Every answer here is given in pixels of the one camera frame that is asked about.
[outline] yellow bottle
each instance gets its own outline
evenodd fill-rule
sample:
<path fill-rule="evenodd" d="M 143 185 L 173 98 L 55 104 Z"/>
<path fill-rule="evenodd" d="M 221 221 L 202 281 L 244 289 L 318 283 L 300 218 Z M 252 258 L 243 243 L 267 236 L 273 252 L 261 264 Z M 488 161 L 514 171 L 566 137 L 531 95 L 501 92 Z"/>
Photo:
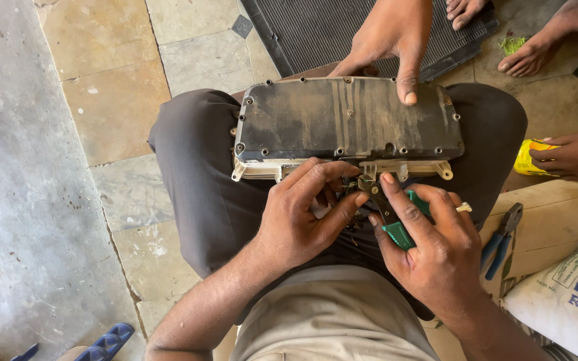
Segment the yellow bottle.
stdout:
<path fill-rule="evenodd" d="M 521 144 L 521 148 L 519 149 L 519 153 L 516 156 L 516 160 L 514 162 L 514 170 L 520 174 L 526 175 L 552 175 L 546 172 L 543 169 L 536 168 L 534 164 L 532 164 L 532 157 L 530 156 L 530 149 L 536 150 L 546 150 L 557 148 L 558 145 L 550 145 L 545 144 L 539 139 L 526 139 Z"/>

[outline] gold ring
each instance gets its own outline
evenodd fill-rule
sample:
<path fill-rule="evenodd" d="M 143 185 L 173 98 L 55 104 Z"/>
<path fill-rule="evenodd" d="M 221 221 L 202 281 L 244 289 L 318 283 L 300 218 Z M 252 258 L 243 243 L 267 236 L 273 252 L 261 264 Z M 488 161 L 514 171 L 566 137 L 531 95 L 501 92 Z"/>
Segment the gold ring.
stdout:
<path fill-rule="evenodd" d="M 460 206 L 456 207 L 456 212 L 462 212 L 462 211 L 471 212 L 471 211 L 472 211 L 472 207 L 471 207 L 467 202 L 463 202 L 463 204 L 461 204 Z"/>

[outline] stone tile floor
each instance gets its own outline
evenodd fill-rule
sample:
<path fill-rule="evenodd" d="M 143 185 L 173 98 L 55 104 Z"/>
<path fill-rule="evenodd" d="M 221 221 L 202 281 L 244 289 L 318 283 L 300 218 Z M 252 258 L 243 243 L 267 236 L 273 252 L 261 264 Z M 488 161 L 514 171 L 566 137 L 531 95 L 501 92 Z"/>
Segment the stone tile floor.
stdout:
<path fill-rule="evenodd" d="M 280 76 L 239 0 L 42 1 L 40 23 L 150 335 L 199 281 L 178 251 L 173 210 L 145 143 L 158 105 L 193 89 L 235 93 Z M 536 33 L 563 2 L 494 1 L 501 25 L 483 53 L 433 82 L 480 82 L 512 94 L 528 114 L 528 137 L 578 132 L 578 79 L 571 75 L 578 35 L 533 77 L 496 70 L 503 57 L 497 41 L 509 30 Z M 425 327 L 443 361 L 464 360 L 451 333 Z"/>

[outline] knee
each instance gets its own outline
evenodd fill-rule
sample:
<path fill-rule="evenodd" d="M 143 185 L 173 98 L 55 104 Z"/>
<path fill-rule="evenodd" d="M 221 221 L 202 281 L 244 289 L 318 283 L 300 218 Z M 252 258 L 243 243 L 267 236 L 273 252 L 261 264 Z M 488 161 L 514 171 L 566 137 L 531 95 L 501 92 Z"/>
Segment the knee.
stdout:
<path fill-rule="evenodd" d="M 457 84 L 448 87 L 452 102 L 460 114 L 461 108 L 475 113 L 479 123 L 493 132 L 511 133 L 523 137 L 528 121 L 523 105 L 514 96 L 486 84 Z"/>
<path fill-rule="evenodd" d="M 205 128 L 215 127 L 217 118 L 236 119 L 240 104 L 229 94 L 213 89 L 198 89 L 176 95 L 160 105 L 156 123 L 149 134 L 154 152 L 157 144 L 168 140 L 183 142 L 185 137 L 197 137 Z"/>

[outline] person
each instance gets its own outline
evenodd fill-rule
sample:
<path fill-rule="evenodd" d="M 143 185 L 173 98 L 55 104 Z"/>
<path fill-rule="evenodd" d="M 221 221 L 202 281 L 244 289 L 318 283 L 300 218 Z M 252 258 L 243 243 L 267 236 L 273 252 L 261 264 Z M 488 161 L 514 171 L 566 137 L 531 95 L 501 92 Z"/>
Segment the person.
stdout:
<path fill-rule="evenodd" d="M 533 165 L 566 181 L 578 181 L 578 133 L 545 138 L 543 142 L 559 147 L 546 150 L 531 149 Z"/>
<path fill-rule="evenodd" d="M 487 0 L 448 0 L 447 3 L 447 18 L 454 30 L 459 30 L 483 9 Z M 377 0 L 354 36 L 349 55 L 330 76 L 351 75 L 374 61 L 398 56 L 400 100 L 407 105 L 416 103 L 419 68 L 427 49 L 431 15 L 431 1 Z M 541 31 L 498 64 L 498 70 L 512 77 L 536 74 L 552 59 L 563 38 L 576 31 L 578 0 L 567 0 Z"/>
<path fill-rule="evenodd" d="M 465 153 L 450 161 L 452 180 L 422 177 L 407 188 L 429 202 L 433 224 L 393 176 L 380 176 L 418 244 L 407 252 L 382 231 L 375 213 L 357 232 L 344 230 L 367 193 L 333 201 L 321 219 L 309 210 L 323 189 L 335 189 L 358 168 L 310 159 L 277 185 L 234 182 L 229 130 L 240 104 L 200 89 L 161 105 L 149 144 L 173 204 L 182 256 L 203 281 L 159 324 L 145 359 L 211 359 L 241 323 L 231 360 L 438 360 L 405 297 L 411 295 L 471 357 L 546 360 L 479 282 L 477 230 L 523 141 L 525 112 L 512 96 L 483 84 L 447 90 L 461 115 Z M 457 212 L 462 201 L 471 213 Z"/>

